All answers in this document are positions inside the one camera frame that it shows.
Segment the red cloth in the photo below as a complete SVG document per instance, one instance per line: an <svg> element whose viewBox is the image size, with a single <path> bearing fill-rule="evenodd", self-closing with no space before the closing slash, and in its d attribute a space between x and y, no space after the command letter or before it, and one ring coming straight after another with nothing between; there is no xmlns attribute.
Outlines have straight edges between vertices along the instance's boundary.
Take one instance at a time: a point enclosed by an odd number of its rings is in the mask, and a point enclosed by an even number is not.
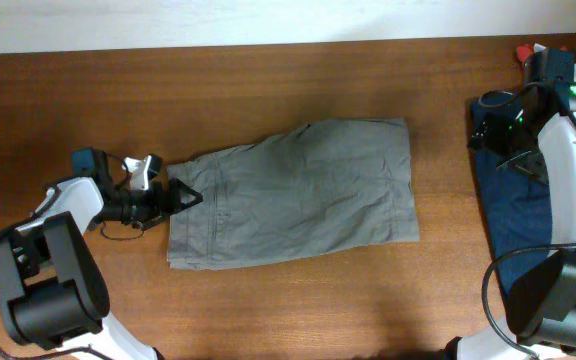
<svg viewBox="0 0 576 360"><path fill-rule="evenodd" d="M526 61L535 53L533 45L524 44L515 49L515 56L519 63L524 65Z"/></svg>

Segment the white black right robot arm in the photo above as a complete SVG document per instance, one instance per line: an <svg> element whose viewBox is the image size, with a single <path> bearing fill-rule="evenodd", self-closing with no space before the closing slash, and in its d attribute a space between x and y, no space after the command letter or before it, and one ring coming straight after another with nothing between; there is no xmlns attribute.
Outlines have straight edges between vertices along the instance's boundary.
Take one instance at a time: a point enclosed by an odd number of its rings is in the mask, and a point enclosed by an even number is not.
<svg viewBox="0 0 576 360"><path fill-rule="evenodd" d="M445 359L576 356L576 59L522 46L523 83L470 105L475 175L503 318L450 341Z"/></svg>

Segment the grey shorts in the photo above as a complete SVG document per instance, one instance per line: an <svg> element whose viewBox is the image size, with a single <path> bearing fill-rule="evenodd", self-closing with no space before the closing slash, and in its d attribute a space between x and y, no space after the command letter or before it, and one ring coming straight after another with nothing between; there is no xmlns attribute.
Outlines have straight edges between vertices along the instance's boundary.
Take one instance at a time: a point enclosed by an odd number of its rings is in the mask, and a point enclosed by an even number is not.
<svg viewBox="0 0 576 360"><path fill-rule="evenodd" d="M172 216L167 260L225 270L416 242L402 119L330 119L171 165L200 204Z"/></svg>

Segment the dark blue garment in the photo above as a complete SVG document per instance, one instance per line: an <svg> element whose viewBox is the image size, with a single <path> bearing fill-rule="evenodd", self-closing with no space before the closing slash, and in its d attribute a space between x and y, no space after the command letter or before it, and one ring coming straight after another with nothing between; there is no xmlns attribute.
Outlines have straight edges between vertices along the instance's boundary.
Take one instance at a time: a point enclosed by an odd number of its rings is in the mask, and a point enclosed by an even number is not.
<svg viewBox="0 0 576 360"><path fill-rule="evenodd" d="M552 212L547 186L515 172L497 170L497 156L474 151L478 196L485 216L493 259L512 250L550 244ZM548 257L548 252L531 252L502 262L496 274L506 302L512 285Z"/></svg>

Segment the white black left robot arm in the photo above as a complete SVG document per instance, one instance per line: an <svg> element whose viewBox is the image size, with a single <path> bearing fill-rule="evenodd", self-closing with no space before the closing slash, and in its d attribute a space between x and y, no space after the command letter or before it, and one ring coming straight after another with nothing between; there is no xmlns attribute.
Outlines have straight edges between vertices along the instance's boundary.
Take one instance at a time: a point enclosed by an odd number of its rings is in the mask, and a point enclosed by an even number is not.
<svg viewBox="0 0 576 360"><path fill-rule="evenodd" d="M72 175L47 185L45 199L28 218L0 231L3 326L16 344L41 348L44 359L163 357L112 314L84 234L110 222L146 232L203 197L179 179L159 182L162 160L155 154L120 159L125 176L116 183L111 157L93 147L73 152ZM0 358L10 356L0 345Z"/></svg>

